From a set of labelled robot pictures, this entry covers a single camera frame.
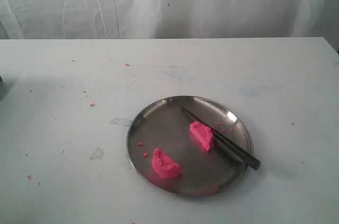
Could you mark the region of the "clear tape strip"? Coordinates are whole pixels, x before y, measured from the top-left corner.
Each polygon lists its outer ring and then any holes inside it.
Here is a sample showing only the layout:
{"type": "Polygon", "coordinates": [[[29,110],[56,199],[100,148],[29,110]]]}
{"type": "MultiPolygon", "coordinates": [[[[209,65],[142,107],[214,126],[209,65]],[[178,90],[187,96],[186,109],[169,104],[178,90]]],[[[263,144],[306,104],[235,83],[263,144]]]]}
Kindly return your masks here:
{"type": "Polygon", "coordinates": [[[113,124],[116,126],[124,126],[124,127],[129,127],[131,123],[132,121],[129,119],[124,119],[124,118],[119,118],[119,117],[115,117],[109,122],[109,124],[113,124]]]}

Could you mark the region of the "white backdrop curtain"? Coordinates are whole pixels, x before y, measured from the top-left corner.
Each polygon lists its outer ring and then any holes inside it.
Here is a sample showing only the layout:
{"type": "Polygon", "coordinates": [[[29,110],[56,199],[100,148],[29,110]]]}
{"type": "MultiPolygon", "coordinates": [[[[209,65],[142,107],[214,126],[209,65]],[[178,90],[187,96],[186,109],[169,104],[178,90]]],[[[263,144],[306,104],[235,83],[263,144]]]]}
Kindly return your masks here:
{"type": "Polygon", "coordinates": [[[338,44],[338,0],[1,0],[9,39],[308,36],[338,44]]]}

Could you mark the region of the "round steel plate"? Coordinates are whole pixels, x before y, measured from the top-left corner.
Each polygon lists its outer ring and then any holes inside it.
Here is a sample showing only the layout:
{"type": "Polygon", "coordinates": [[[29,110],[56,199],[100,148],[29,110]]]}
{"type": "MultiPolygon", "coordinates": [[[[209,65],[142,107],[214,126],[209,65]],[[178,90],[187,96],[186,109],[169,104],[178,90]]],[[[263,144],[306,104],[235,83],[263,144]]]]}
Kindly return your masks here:
{"type": "Polygon", "coordinates": [[[230,109],[202,97],[172,96],[148,105],[134,118],[127,134],[129,160],[140,177],[162,191],[192,197],[220,192],[236,183],[249,166],[219,140],[206,151],[191,133],[193,119],[184,109],[252,153],[251,137],[230,109]],[[151,165],[156,148],[183,173],[162,179],[151,165]]]}

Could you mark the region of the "pink clay cut piece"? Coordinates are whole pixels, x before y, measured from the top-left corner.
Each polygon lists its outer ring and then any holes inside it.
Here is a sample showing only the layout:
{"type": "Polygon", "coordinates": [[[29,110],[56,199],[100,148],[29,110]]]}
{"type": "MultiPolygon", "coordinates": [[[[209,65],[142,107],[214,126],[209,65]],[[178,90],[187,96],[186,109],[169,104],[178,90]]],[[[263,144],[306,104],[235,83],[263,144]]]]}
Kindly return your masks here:
{"type": "Polygon", "coordinates": [[[190,124],[190,132],[205,151],[208,152],[215,146],[211,128],[203,123],[199,121],[192,122],[190,124]]]}

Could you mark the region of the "black knife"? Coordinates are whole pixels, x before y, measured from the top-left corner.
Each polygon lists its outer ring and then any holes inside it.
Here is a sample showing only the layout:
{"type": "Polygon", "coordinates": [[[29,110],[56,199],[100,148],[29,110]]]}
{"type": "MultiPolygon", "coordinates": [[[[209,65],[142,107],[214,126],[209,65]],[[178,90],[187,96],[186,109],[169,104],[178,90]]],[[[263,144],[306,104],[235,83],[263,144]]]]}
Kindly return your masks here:
{"type": "Polygon", "coordinates": [[[257,158],[255,158],[253,155],[251,155],[250,153],[245,151],[239,145],[232,142],[230,139],[228,139],[226,136],[224,136],[221,132],[217,131],[216,129],[214,129],[210,126],[208,126],[207,123],[202,121],[200,118],[198,118],[195,114],[193,114],[189,110],[185,109],[182,106],[180,106],[180,109],[184,113],[186,113],[188,116],[190,116],[194,121],[198,121],[198,122],[202,123],[203,125],[209,127],[212,130],[212,133],[213,133],[213,135],[216,139],[218,139],[226,147],[228,147],[235,155],[237,155],[243,162],[245,162],[253,170],[256,171],[260,168],[261,162],[257,158]]]}

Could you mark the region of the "clear tape patch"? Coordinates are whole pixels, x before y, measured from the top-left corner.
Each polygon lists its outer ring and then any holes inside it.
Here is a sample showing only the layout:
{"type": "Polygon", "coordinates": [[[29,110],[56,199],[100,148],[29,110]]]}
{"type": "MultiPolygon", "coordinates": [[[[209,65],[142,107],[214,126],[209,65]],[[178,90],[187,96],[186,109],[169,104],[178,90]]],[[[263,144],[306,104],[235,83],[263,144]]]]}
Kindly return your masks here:
{"type": "Polygon", "coordinates": [[[101,160],[103,155],[104,155],[104,151],[100,147],[97,147],[94,150],[92,156],[90,157],[90,160],[101,160]]]}

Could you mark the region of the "pink clay lump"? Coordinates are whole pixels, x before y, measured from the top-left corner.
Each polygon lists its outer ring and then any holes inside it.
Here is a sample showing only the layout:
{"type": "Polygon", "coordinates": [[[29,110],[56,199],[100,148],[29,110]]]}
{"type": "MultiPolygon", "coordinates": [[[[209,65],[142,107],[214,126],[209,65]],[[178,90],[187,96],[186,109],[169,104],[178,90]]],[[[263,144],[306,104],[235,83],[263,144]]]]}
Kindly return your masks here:
{"type": "Polygon", "coordinates": [[[176,178],[183,173],[180,165],[159,148],[155,148],[153,151],[151,165],[161,179],[176,178]]]}

